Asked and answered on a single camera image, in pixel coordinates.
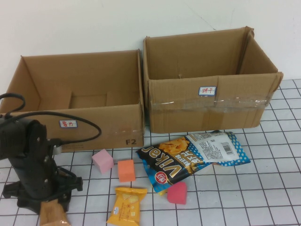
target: yellow snack packet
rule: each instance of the yellow snack packet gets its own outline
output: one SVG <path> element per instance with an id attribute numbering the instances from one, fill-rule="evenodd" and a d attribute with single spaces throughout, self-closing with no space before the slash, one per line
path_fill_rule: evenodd
<path id="1" fill-rule="evenodd" d="M 107 223 L 118 226 L 139 226 L 140 202 L 147 189 L 117 187 L 116 202 Z"/>

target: chip bag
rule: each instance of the chip bag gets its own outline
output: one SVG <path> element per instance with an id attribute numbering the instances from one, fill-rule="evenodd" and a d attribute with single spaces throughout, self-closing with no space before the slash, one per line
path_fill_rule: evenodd
<path id="1" fill-rule="evenodd" d="M 71 226 L 57 199 L 41 202 L 40 226 Z"/>
<path id="2" fill-rule="evenodd" d="M 140 202 L 147 189 L 117 187 L 116 202 L 107 223 L 118 226 L 139 226 Z"/>
<path id="3" fill-rule="evenodd" d="M 196 133 L 137 151 L 156 192 L 215 163 L 237 166 L 249 163 L 232 132 Z"/>

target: red foam cube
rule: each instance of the red foam cube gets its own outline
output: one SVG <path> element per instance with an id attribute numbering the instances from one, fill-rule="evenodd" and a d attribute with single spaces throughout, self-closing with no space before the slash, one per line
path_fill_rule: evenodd
<path id="1" fill-rule="evenodd" d="M 167 190 L 167 200 L 170 203 L 186 204 L 187 186 L 185 182 L 178 182 Z"/>
<path id="2" fill-rule="evenodd" d="M 120 182 L 135 181 L 134 160 L 124 160 L 118 162 L 118 177 Z"/>

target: grid floor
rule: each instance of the grid floor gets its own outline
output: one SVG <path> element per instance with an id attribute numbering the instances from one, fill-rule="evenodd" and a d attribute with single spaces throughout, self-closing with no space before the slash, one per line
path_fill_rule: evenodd
<path id="1" fill-rule="evenodd" d="M 57 165 L 83 177 L 82 192 L 73 191 L 68 212 L 72 226 L 106 226 L 115 203 L 115 187 L 148 188 L 141 202 L 141 226 L 300 226 L 301 225 L 301 80 L 281 83 L 264 111 L 260 126 L 232 129 L 250 164 L 236 167 L 208 166 L 185 179 L 187 204 L 170 204 L 154 193 L 141 160 L 131 149 L 108 149 L 115 164 L 134 159 L 136 181 L 120 183 L 115 166 L 100 174 L 92 164 L 97 152 L 63 153 Z M 154 134 L 147 126 L 145 146 L 187 133 Z M 18 181 L 8 160 L 0 161 L 0 193 L 5 184 Z M 39 218 L 20 209 L 16 199 L 0 197 L 2 226 L 35 226 Z"/>

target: cardboard box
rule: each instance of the cardboard box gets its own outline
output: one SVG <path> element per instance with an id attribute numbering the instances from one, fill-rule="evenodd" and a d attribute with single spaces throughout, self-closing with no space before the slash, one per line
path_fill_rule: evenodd
<path id="1" fill-rule="evenodd" d="M 64 145 L 63 151 L 143 146 L 144 109 L 140 51 L 23 56 L 7 92 L 22 94 L 22 112 L 56 111 L 79 116 L 100 126 L 93 141 Z M 0 112 L 20 105 L 3 100 Z M 48 138 L 81 139 L 97 130 L 80 121 L 35 116 L 47 126 Z"/>
<path id="2" fill-rule="evenodd" d="M 146 37 L 143 58 L 155 133 L 256 127 L 283 78 L 249 27 Z"/>

